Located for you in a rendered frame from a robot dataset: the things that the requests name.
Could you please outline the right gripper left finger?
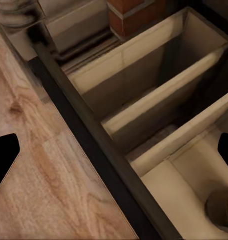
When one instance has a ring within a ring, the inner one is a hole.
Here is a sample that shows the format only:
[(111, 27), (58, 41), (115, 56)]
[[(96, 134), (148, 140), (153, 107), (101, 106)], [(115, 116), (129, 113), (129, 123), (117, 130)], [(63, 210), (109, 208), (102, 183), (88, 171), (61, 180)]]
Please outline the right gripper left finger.
[(0, 183), (20, 151), (15, 133), (0, 136)]

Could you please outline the pillar candle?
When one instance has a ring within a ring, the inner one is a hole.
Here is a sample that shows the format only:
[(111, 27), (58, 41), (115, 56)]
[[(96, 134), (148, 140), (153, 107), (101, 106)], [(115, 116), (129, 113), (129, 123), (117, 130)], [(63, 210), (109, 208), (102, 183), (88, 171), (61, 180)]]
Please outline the pillar candle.
[(207, 200), (206, 208), (214, 226), (228, 233), (228, 188), (213, 192)]

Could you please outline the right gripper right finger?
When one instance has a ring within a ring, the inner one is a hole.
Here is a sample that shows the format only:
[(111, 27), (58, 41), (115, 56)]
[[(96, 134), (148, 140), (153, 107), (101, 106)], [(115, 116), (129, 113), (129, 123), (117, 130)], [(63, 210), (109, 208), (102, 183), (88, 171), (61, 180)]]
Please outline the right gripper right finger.
[(222, 133), (218, 144), (218, 152), (228, 164), (228, 133)]

